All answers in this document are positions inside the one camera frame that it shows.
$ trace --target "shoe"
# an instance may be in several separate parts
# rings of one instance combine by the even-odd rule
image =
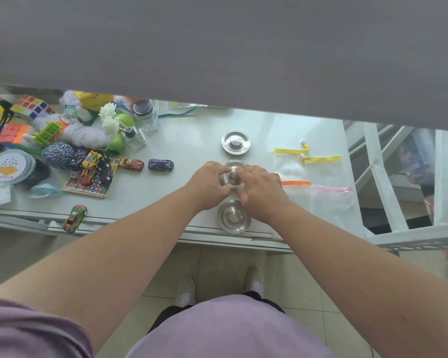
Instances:
[[[174,304],[181,308],[196,304],[196,286],[192,277],[185,276],[179,281],[178,294]]]
[[[264,297],[264,273],[257,266],[251,266],[245,276],[245,290],[254,291]]]

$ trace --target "stainless steel lid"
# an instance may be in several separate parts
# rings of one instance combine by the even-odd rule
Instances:
[[[153,104],[149,100],[138,100],[133,104],[133,113],[138,116],[145,116],[153,110]]]
[[[217,223],[227,233],[240,234],[251,224],[251,215],[238,199],[230,199],[217,211]]]
[[[241,155],[249,150],[251,141],[244,132],[233,130],[223,135],[221,144],[226,152],[232,155]]]
[[[224,166],[232,168],[232,171],[219,176],[221,185],[229,185],[231,188],[236,188],[237,186],[241,185],[241,179],[239,178],[239,175],[237,174],[235,169],[237,167],[242,167],[243,164],[244,162],[239,161],[238,159],[231,159],[230,161],[224,163]]]

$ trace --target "table top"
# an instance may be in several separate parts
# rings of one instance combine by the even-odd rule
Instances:
[[[229,130],[241,130],[251,140],[250,150],[240,156],[227,153],[221,137]],[[141,172],[119,168],[105,198],[62,192],[55,198],[29,198],[17,187],[12,189],[12,202],[0,209],[68,215],[74,205],[88,207],[88,216],[119,219],[140,210],[183,186],[205,162],[220,163],[240,159],[245,163],[273,170],[275,148],[300,149],[305,139],[312,155],[342,155],[339,178],[333,186],[355,187],[345,131],[341,120],[289,114],[275,114],[241,109],[198,108],[193,115],[161,119],[159,132],[147,136],[147,146],[125,156],[147,162],[150,158],[170,159],[172,172],[154,172],[146,167]],[[62,187],[68,179],[67,170],[52,168],[48,182]],[[311,179],[314,184],[323,184]],[[229,198],[237,198],[235,191]],[[218,207],[199,213],[192,227],[218,228]],[[359,210],[355,222],[361,225]],[[248,231],[271,232],[268,225],[252,220]]]

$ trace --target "black and white yarn ball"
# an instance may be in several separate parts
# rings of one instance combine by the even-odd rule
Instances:
[[[63,142],[50,144],[42,151],[43,162],[54,168],[68,168],[68,161],[73,155],[73,147]]]

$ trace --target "white table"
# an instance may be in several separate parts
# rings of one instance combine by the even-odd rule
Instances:
[[[251,148],[247,153],[234,156],[222,148],[222,135],[232,129],[244,131],[249,135]],[[0,223],[6,223],[5,219],[10,217],[35,220],[36,223],[46,225],[47,230],[57,232],[61,221],[66,219],[71,208],[82,204],[88,207],[88,215],[77,233],[87,233],[173,192],[183,186],[207,161],[224,163],[230,159],[240,159],[272,171],[273,150],[300,149],[301,139],[305,139],[311,146],[313,155],[342,155],[340,179],[334,186],[354,187],[341,120],[240,109],[200,108],[191,116],[161,119],[161,129],[147,137],[148,145],[144,149],[137,153],[125,152],[126,156],[141,159],[146,164],[150,158],[170,159],[174,162],[174,170],[171,173],[153,172],[147,168],[142,172],[118,169],[106,198],[62,192],[57,198],[34,199],[14,187],[12,202],[0,206]],[[52,170],[51,181],[56,186],[63,186],[68,179],[68,172],[53,168]],[[312,183],[320,184],[318,180],[312,180]],[[233,191],[229,198],[237,198],[236,192]],[[355,224],[362,225],[356,194],[355,201],[357,209],[352,219]],[[238,241],[237,244],[244,246],[288,249],[280,242],[249,239],[252,237],[267,240],[271,237],[270,227],[256,220],[252,220],[244,235],[227,235],[217,225],[217,209],[218,207],[203,211],[193,218],[183,238],[216,243],[224,240]]]

